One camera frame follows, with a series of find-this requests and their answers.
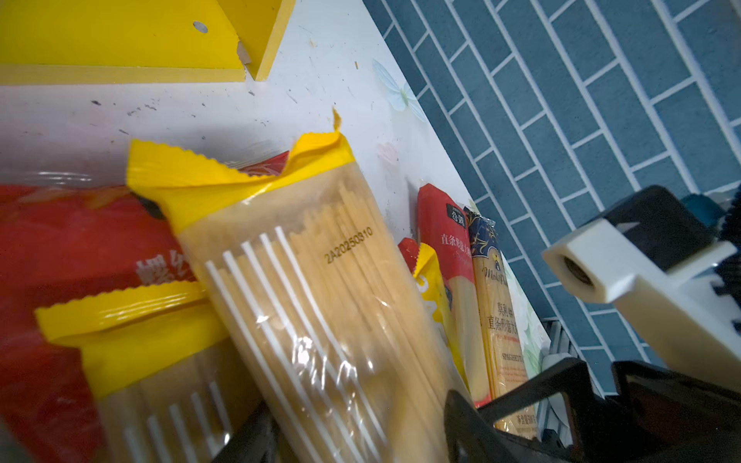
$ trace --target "hole in shelf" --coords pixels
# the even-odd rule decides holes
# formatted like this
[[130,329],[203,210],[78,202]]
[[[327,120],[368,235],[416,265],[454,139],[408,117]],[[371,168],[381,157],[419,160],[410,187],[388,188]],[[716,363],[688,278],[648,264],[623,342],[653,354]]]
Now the hole in shelf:
[[201,32],[201,33],[207,33],[208,32],[208,27],[206,27],[206,24],[203,24],[200,21],[193,21],[193,27],[195,27],[196,30],[199,31],[199,32]]

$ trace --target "white countertop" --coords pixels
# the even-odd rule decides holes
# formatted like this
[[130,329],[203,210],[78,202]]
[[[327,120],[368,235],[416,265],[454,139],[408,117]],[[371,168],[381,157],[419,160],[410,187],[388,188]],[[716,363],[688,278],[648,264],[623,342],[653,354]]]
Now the white countertop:
[[[399,241],[412,235],[421,184],[459,203],[471,197],[429,123],[391,108],[373,59],[404,83],[362,0],[297,0],[266,82],[0,87],[0,181],[44,171],[121,184],[132,138],[219,160],[260,157],[259,142],[285,150],[303,133],[332,130],[335,106]],[[380,156],[393,151],[396,163]]]

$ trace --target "red plastic wrapper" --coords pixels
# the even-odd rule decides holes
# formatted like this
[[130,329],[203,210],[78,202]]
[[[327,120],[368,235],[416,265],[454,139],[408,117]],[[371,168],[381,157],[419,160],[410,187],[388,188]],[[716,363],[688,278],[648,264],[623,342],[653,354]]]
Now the red plastic wrapper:
[[[279,173],[288,153],[241,169]],[[0,415],[38,462],[86,463],[104,434],[77,349],[33,311],[143,284],[193,280],[156,206],[126,187],[0,186]]]

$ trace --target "spaghetti package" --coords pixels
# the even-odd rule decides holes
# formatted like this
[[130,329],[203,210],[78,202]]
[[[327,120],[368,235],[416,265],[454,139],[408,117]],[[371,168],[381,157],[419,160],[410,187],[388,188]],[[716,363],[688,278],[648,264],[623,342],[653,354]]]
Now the spaghetti package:
[[[494,223],[466,210],[486,367],[494,398],[528,380]],[[497,429],[532,439],[538,428],[532,406],[496,423]]]
[[448,460],[445,398],[465,386],[337,127],[259,178],[135,141],[128,184],[169,219],[304,463]]
[[465,378],[473,403],[481,407],[491,402],[491,392],[465,215],[445,192],[426,184],[417,196],[417,224],[420,241],[437,253],[442,278],[453,295],[453,323]]
[[409,271],[412,272],[412,276],[417,283],[417,289],[422,294],[425,309],[435,322],[440,337],[450,349],[453,363],[456,365],[461,378],[463,378],[463,382],[465,382],[465,369],[458,348],[456,326],[453,323],[451,312],[453,296],[450,290],[445,287],[445,283],[442,282],[437,254],[435,254],[433,248],[424,243],[420,246],[411,238],[404,238],[399,243],[399,250],[402,251],[407,267],[409,267]]
[[200,283],[102,293],[36,318],[82,353],[105,461],[208,463],[262,400]]

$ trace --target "blue tile wall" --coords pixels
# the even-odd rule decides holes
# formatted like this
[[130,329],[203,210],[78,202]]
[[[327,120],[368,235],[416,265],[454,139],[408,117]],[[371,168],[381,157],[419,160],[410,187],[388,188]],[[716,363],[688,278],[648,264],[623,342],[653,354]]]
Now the blue tile wall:
[[641,187],[741,180],[730,0],[364,2],[541,319],[564,325],[606,393],[611,360],[663,364],[540,253]]

